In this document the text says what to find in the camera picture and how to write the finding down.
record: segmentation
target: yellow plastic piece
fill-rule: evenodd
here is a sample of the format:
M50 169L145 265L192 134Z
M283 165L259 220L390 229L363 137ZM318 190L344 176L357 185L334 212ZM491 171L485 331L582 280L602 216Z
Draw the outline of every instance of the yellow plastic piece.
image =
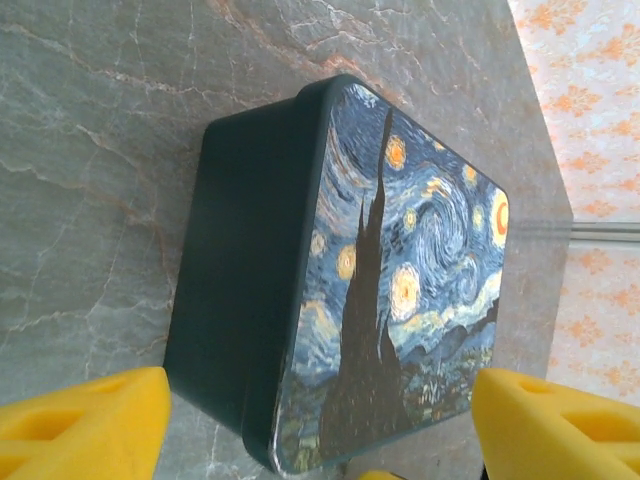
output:
M640 480L640 409L481 370L471 412L491 480Z
M0 408L0 480L149 480L169 423L161 367Z
M363 473L358 477L358 480L398 480L402 479L402 477L398 477L393 473L382 472L379 470L371 470L370 472Z

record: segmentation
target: dark green box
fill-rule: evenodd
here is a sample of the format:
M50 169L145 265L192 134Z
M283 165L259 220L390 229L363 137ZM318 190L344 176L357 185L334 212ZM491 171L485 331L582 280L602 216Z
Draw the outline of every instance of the dark green box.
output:
M358 79L207 129L169 332L172 388L282 474L469 409L505 193Z

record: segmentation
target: marble surface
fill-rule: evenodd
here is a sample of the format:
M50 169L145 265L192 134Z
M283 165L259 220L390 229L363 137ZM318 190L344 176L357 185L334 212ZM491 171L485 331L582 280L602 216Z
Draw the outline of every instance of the marble surface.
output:
M5 0L0 45L0 403L160 364L206 124L338 72L510 195L495 364L545 374L571 210L506 0ZM480 461L467 414L346 473ZM175 398L155 478L272 474Z

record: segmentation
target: printed lid artwork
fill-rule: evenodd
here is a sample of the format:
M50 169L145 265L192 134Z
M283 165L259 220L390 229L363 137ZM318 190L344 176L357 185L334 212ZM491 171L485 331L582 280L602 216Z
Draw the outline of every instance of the printed lid artwork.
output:
M272 441L291 474L469 410L507 236L505 193L365 86L327 128Z

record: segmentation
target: wall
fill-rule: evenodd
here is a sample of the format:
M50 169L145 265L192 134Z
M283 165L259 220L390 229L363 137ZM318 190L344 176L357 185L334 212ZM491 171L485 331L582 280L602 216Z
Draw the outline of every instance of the wall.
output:
M640 222L640 2L509 3L575 220ZM639 349L640 247L574 242L548 378L640 406Z

